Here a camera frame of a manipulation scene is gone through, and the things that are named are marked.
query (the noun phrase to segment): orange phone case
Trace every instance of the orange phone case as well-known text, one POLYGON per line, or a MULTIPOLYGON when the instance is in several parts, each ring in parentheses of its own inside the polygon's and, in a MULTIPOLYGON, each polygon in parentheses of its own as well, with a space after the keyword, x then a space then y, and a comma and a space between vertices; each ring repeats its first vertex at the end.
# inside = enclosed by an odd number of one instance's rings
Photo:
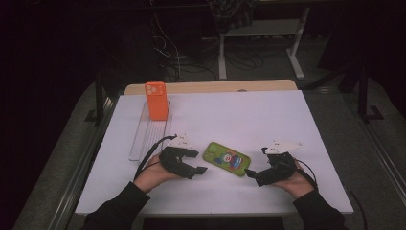
POLYGON ((149 118, 154 121, 165 121, 168 117, 168 98, 165 84, 161 81, 150 81, 145 85, 149 118))

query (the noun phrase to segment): white paper surface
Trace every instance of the white paper surface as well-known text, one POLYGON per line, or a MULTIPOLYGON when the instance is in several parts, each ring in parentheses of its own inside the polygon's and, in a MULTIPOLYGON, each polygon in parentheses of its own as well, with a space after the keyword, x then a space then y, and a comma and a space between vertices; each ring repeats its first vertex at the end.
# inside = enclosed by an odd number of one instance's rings
MULTIPOLYGON (((293 199, 283 190, 258 187, 255 179, 238 177, 202 159, 215 141, 251 157, 250 170, 270 165, 261 148, 274 140, 300 142, 290 153, 314 171, 326 201, 340 212, 353 212, 349 199, 329 159, 303 93, 295 91, 170 94, 171 134, 186 133, 193 150, 186 158, 194 167, 207 167, 192 180, 162 184, 148 195, 146 216, 247 215, 280 216, 296 213, 293 199)), ((137 162, 128 160, 145 96, 121 96, 101 144, 96 162, 79 201, 77 213, 94 212, 115 197, 132 180, 137 162)))

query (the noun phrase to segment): black sleeve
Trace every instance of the black sleeve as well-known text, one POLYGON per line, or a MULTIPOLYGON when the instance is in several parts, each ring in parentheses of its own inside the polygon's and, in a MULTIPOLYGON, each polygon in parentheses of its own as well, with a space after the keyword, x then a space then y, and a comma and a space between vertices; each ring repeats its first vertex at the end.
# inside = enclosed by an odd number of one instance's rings
POLYGON ((344 216, 332 208, 317 191, 303 195, 293 204, 304 222, 304 230, 348 229, 344 226, 344 216))
POLYGON ((129 182, 119 195, 87 215, 81 229, 131 229, 132 222, 148 201, 149 196, 129 182))

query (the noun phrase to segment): smartphone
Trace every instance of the smartphone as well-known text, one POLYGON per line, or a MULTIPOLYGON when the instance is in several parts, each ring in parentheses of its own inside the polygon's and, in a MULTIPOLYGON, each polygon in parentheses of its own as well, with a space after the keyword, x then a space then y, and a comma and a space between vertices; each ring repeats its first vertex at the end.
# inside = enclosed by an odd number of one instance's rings
POLYGON ((239 151, 211 142, 203 152, 203 159, 238 176, 244 176, 251 158, 239 151))
POLYGON ((153 121, 165 121, 169 106, 167 89, 161 81, 150 81, 145 85, 149 118, 153 121))

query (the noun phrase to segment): hand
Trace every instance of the hand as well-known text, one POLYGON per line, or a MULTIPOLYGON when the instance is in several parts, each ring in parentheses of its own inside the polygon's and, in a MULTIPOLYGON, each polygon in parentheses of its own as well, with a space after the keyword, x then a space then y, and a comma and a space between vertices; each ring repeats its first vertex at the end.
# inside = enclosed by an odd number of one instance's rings
MULTIPOLYGON (((302 170, 302 167, 299 165, 297 160, 295 160, 295 164, 298 169, 302 170)), ((295 199, 314 190, 313 186, 307 181, 307 179, 300 175, 297 171, 295 171, 288 179, 275 182, 271 185, 286 190, 295 199)))
POLYGON ((146 194, 167 180, 181 178, 168 172, 159 163, 159 154, 152 156, 141 174, 134 180, 134 184, 146 194))

